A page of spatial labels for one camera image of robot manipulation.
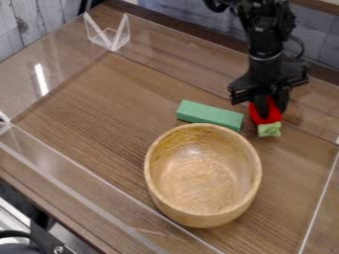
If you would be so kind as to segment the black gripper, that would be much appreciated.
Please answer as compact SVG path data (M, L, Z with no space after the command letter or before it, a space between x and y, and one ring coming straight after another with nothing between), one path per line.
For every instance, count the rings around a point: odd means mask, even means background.
M282 55L270 59L250 56L249 71L229 85L233 104L254 100L259 117L269 116L267 95L275 95L279 112L287 109L290 89L309 81L310 66L304 61L286 61Z

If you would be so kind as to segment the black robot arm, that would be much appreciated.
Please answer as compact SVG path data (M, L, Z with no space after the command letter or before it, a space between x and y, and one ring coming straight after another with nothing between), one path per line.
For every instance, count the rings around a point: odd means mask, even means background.
M261 118L273 101L286 111L290 91L309 82L309 64L301 59L305 44L293 36L297 16L289 0L203 0L215 13L231 10L249 41L247 72L229 85L234 104L251 102Z

